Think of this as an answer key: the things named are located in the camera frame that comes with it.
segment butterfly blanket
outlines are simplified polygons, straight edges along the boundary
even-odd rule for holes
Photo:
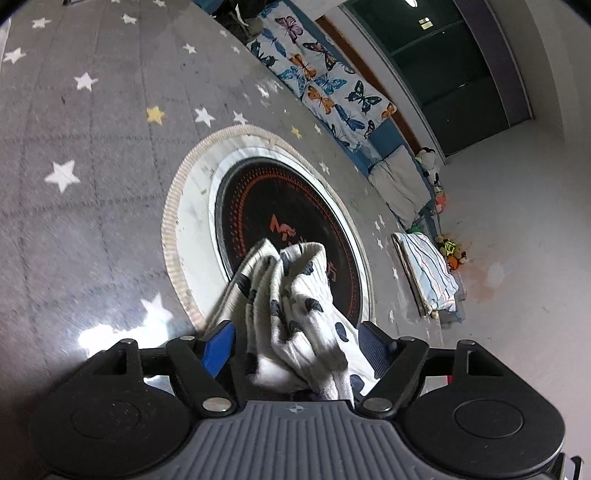
[[[349,65],[339,62],[285,3],[270,3],[259,18],[264,29],[247,45],[252,54],[330,128],[344,147],[381,160],[368,137],[396,111],[394,104]]]

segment white towel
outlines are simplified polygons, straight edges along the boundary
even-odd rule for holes
[[[248,253],[209,325],[246,322],[246,377],[279,393],[307,388],[322,400],[367,395],[374,370],[357,330],[333,305],[324,246],[277,252],[268,240]]]

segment cloth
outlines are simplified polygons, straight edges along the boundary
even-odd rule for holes
[[[447,271],[442,254],[422,233],[395,233],[404,259],[410,267],[427,315],[434,310],[456,311],[454,295],[458,286]]]
[[[316,243],[277,252],[254,246],[228,285],[209,328],[246,322],[246,377],[279,393],[311,389],[322,400],[350,400],[375,385],[357,330],[334,307],[326,253]]]
[[[394,104],[355,72],[339,62],[306,30],[297,14],[276,1],[260,13],[264,29],[247,46],[334,137],[353,153],[370,160],[382,157],[368,140],[372,132],[396,111]]]
[[[412,227],[419,211],[431,200],[431,194],[404,145],[376,163],[368,180],[405,229]]]

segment gray carpet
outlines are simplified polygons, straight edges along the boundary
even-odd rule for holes
[[[50,22],[33,22],[42,18]],[[429,335],[388,246],[396,221],[377,193],[291,92],[274,91],[271,73],[189,0],[31,0],[12,19],[5,58],[0,478],[43,471],[27,443],[28,413],[86,358],[83,331],[130,330],[147,316],[171,318],[169,338],[191,331],[165,271],[161,215],[183,158],[234,125],[234,112],[319,171],[328,166],[365,243],[378,323],[391,335]],[[211,127],[194,121],[204,107]]]

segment ceiling light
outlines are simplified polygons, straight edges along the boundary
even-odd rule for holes
[[[431,20],[429,20],[429,17],[422,18],[421,20],[418,21],[418,24],[421,25],[421,28],[423,30],[426,30],[426,29],[431,28],[433,26],[433,22],[431,22]]]

